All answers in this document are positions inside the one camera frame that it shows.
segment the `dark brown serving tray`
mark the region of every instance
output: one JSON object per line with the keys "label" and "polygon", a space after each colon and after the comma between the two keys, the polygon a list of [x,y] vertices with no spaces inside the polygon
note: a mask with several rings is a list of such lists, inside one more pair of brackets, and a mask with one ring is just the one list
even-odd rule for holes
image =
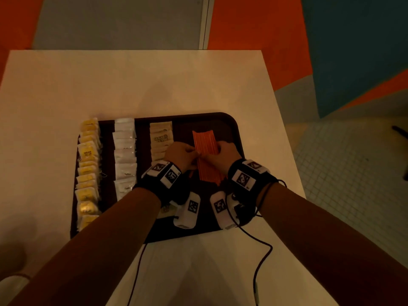
{"label": "dark brown serving tray", "polygon": [[[239,137],[238,125],[234,118],[225,113],[207,113],[195,115],[179,115],[167,117],[152,117],[135,119],[136,130],[136,157],[137,157],[137,179],[140,180],[141,175],[146,171],[151,164],[150,155],[150,123],[152,122],[173,122],[174,141],[184,142],[194,146],[193,131],[206,132],[213,130],[217,141],[233,142],[244,157],[242,150],[241,138]],[[99,127],[101,131],[101,142],[103,144],[101,165],[102,172],[107,176],[102,178],[100,183],[99,209],[104,212],[113,204],[116,203],[115,192],[115,158],[113,151],[115,145],[113,143],[112,132],[115,131],[115,121],[106,120],[100,121]],[[75,176],[77,172],[78,162],[76,163]],[[157,219],[146,238],[147,243],[157,242],[166,239],[178,238],[183,236],[201,234],[220,230],[217,220],[214,216],[210,205],[210,196],[217,191],[217,185],[206,181],[201,181],[196,171],[190,181],[191,189],[201,197],[200,209],[197,217],[197,224],[194,228],[186,230],[173,225],[174,217]],[[72,205],[71,218],[71,238],[77,233],[77,199],[74,195]]]}

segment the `grid pattern floor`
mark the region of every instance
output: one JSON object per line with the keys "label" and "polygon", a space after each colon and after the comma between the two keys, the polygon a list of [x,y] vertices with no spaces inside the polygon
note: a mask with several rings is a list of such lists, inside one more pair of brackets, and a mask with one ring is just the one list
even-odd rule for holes
{"label": "grid pattern floor", "polygon": [[[408,267],[408,182],[402,179],[408,140],[388,122],[380,127],[372,120],[313,123],[294,156],[308,200]],[[378,133],[381,127],[386,130]],[[384,139],[390,136],[401,152]]]}

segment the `cable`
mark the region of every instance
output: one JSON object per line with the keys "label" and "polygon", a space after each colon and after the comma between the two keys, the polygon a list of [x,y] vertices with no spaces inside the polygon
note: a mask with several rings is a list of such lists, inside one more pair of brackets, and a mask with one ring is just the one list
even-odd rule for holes
{"label": "cable", "polygon": [[[283,182],[284,186],[285,186],[285,187],[288,187],[288,186],[286,185],[286,182],[284,182],[283,180],[279,179],[278,181]],[[259,208],[260,208],[260,207],[262,206],[262,204],[264,203],[265,197],[266,197],[266,195],[268,194],[268,191],[269,191],[269,189],[272,187],[273,184],[274,184],[274,183],[270,183],[270,184],[268,185],[267,189],[265,190],[264,195],[262,196],[261,201],[259,202],[258,208],[257,208],[257,210],[255,211],[255,216],[262,217],[261,215],[257,215],[257,213],[258,213],[258,211],[259,211]],[[266,255],[263,256],[263,258],[261,259],[261,261],[258,263],[258,266],[257,266],[257,268],[255,269],[254,277],[253,277],[253,279],[252,279],[252,286],[253,286],[253,291],[254,291],[255,305],[258,306],[258,305],[259,305],[259,296],[258,296],[258,287],[257,287],[257,284],[256,284],[256,277],[258,276],[259,269],[261,268],[263,262],[264,262],[264,261],[266,260],[266,258],[271,254],[271,252],[272,252],[272,250],[273,250],[273,247],[272,247],[271,244],[268,244],[267,242],[261,241],[260,239],[258,239],[258,238],[256,238],[256,237],[253,237],[251,234],[249,234],[247,231],[245,231],[245,230],[237,223],[237,221],[235,221],[234,217],[231,215],[231,212],[230,212],[230,210],[229,210],[228,204],[227,204],[227,211],[228,211],[228,214],[230,215],[232,221],[235,223],[235,225],[236,225],[237,227],[239,227],[239,229],[240,229],[242,232],[244,232],[244,233],[247,234],[250,238],[256,240],[257,242],[260,242],[261,244],[263,244],[263,245],[265,245],[265,246],[269,246],[268,252],[266,253]]]}
{"label": "cable", "polygon": [[130,305],[130,301],[132,300],[133,291],[135,290],[135,285],[136,285],[137,276],[139,275],[140,262],[142,261],[143,252],[145,252],[145,249],[146,249],[147,244],[148,244],[148,243],[145,243],[145,246],[143,247],[142,253],[140,254],[139,263],[137,264],[137,271],[136,271],[135,282],[133,283],[132,292],[130,293],[130,297],[129,297],[129,301],[128,301],[128,303],[127,303],[127,306]]}

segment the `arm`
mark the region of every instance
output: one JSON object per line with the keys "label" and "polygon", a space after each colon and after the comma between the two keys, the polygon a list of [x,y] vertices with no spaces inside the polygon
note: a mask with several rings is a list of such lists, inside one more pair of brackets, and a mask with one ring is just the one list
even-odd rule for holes
{"label": "arm", "polygon": [[[198,156],[175,142],[166,159],[182,172]],[[105,305],[137,255],[160,210],[152,192],[135,188],[69,241],[16,296],[18,305]]]}
{"label": "arm", "polygon": [[[241,159],[234,144],[219,142],[206,155],[223,174]],[[267,186],[258,195],[257,205]],[[359,232],[276,183],[260,210],[289,250],[340,305],[408,304],[408,270]]]}

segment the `table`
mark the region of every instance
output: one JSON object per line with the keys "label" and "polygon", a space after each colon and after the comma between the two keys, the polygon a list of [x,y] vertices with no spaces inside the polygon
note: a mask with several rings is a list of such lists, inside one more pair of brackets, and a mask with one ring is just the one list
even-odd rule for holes
{"label": "table", "polygon": [[[208,112],[234,117],[246,157],[304,197],[260,51],[12,51],[0,88],[0,241],[25,243],[33,271],[68,241],[82,120]],[[263,305],[336,305],[262,218],[246,230],[274,247],[258,274]],[[267,250],[238,229],[149,244],[133,305],[253,305]],[[108,305],[126,305],[138,259]]]}

